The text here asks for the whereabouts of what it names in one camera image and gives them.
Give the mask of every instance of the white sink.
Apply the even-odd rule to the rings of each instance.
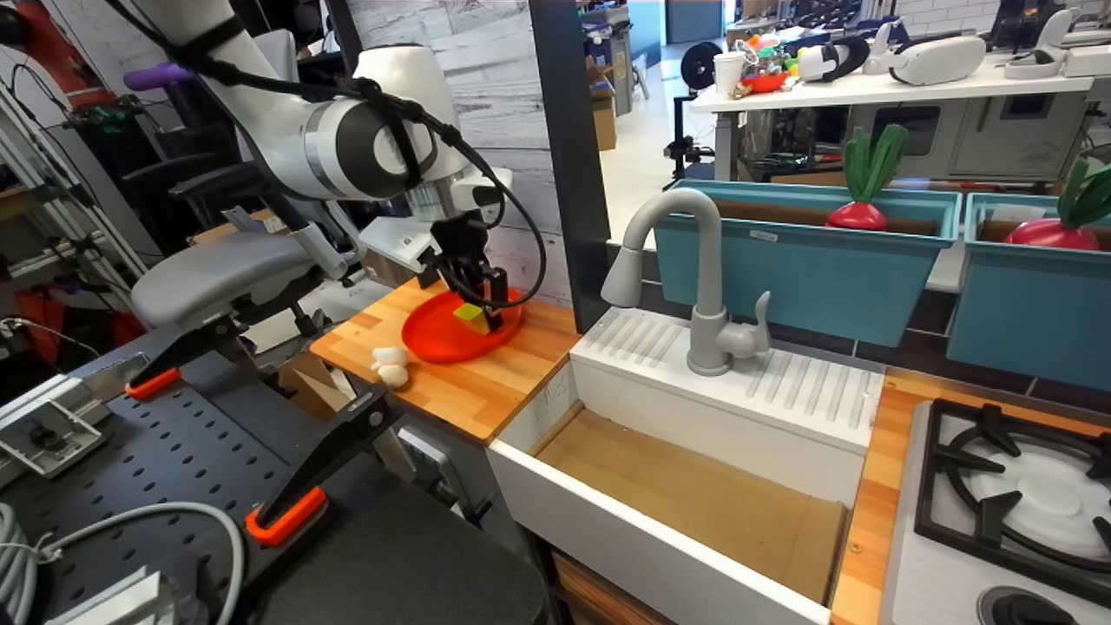
[[[882,372],[774,351],[705,378],[687,368],[687,344],[687,319],[611,309],[490,444],[510,514],[674,622],[830,622],[826,604],[535,455],[587,406],[628,431],[854,507]]]

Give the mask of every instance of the sink basin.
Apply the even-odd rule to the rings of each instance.
[[[705,378],[687,344],[687,319],[611,309],[490,444],[510,514],[670,622],[830,622],[833,587],[764,563],[799,559],[792,549],[816,535],[840,545],[882,372],[771,351]],[[792,528],[795,545],[746,545]]]

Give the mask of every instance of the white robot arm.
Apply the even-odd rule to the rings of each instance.
[[[205,80],[285,191],[319,201],[371,201],[434,184],[437,212],[417,219],[434,222],[444,281],[493,316],[538,292],[535,285],[510,302],[503,271],[486,264],[490,222],[476,208],[503,208],[507,198],[514,205],[517,198],[455,132],[444,73],[427,49],[368,49],[358,56],[358,90],[309,94],[312,87],[274,76],[229,0],[108,3]]]

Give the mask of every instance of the toy vegetable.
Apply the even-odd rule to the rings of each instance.
[[[1059,247],[1059,250],[1101,250],[1090,222],[1111,215],[1111,167],[1097,160],[1073,160],[1055,201],[1055,219],[1021,222],[1007,243]]]
[[[871,135],[858,132],[844,142],[844,188],[854,201],[830,212],[826,226],[833,229],[889,229],[889,219],[871,205],[875,194],[896,177],[896,167],[906,149],[906,128],[885,125],[875,149]]]

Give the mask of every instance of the gray faucet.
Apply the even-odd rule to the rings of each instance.
[[[750,323],[729,323],[722,306],[722,215],[719,205],[691,188],[674,188],[642,205],[621,240],[621,253],[611,264],[611,274],[601,285],[601,299],[621,309],[632,309],[639,302],[642,288],[642,247],[649,240],[649,229],[667,212],[691,212],[698,219],[698,295],[691,306],[691,351],[687,368],[698,375],[722,375],[729,372],[729,358],[753,358],[767,351],[767,302],[771,292],[764,292],[753,306],[757,326]]]

